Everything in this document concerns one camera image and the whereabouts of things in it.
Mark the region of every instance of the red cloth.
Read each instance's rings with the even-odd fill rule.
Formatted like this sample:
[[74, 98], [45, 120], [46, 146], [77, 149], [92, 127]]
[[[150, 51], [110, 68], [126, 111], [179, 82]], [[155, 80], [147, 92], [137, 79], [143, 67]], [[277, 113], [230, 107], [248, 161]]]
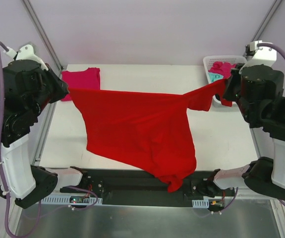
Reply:
[[[88, 68], [85, 71], [80, 72], [62, 72], [62, 80], [68, 84], [71, 88], [88, 88], [88, 89], [100, 89], [101, 78], [99, 75], [99, 68]], [[62, 101], [71, 101], [71, 96], [66, 95]]]
[[141, 168], [173, 192], [196, 168], [186, 109], [208, 111], [225, 87], [221, 79], [184, 95], [74, 88], [70, 94], [85, 121], [87, 150]]
[[228, 62], [215, 62], [213, 67], [209, 70], [210, 73], [218, 73], [224, 76], [225, 79], [231, 77], [231, 68], [235, 68], [236, 64], [231, 64]]

